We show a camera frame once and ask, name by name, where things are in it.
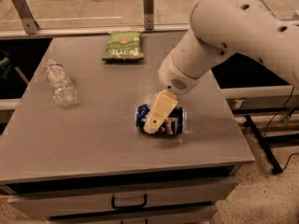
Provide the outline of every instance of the table top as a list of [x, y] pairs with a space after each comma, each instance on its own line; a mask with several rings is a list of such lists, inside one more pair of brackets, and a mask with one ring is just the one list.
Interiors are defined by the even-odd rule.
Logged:
[[[184, 32], [143, 34], [143, 61], [105, 63], [107, 35], [54, 38], [0, 139], [0, 183], [213, 167], [254, 161], [211, 72], [179, 96], [186, 127], [149, 135], [135, 111], [162, 87], [157, 70]], [[43, 74], [64, 65], [79, 104], [54, 103]]]

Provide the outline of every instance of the green snack bag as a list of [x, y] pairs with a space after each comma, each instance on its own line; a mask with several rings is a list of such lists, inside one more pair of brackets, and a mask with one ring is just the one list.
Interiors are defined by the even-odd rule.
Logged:
[[111, 33], [103, 61], [136, 61], [144, 58], [141, 52], [142, 32], [128, 31]]

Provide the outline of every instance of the blue can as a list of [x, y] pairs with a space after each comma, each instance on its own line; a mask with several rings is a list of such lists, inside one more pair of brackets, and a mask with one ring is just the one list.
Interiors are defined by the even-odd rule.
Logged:
[[[144, 130], [146, 118], [150, 112], [148, 105], [142, 105], [137, 108], [136, 112], [136, 127]], [[157, 133], [168, 135], [181, 134], [184, 126], [184, 109], [182, 107], [175, 107], [174, 110], [167, 117], [165, 122], [161, 125]]]

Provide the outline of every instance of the cabinet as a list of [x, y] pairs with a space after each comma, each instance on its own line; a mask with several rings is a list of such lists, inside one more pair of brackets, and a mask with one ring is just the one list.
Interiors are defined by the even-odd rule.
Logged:
[[[183, 35], [144, 34], [138, 63], [101, 61], [106, 35], [54, 38], [0, 139], [8, 202], [53, 224], [210, 220], [237, 185], [239, 166], [254, 161], [212, 73], [179, 98], [188, 114], [183, 134], [135, 127], [136, 107], [160, 89], [157, 69]], [[78, 105], [53, 102], [48, 59], [67, 69]]]

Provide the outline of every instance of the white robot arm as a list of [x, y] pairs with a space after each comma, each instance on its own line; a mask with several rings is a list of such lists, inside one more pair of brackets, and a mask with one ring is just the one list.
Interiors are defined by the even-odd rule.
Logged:
[[234, 53], [257, 61], [299, 89], [299, 28], [273, 17], [255, 0], [194, 0], [192, 29], [163, 61], [158, 74], [165, 90], [151, 104], [144, 126], [156, 133], [200, 77]]

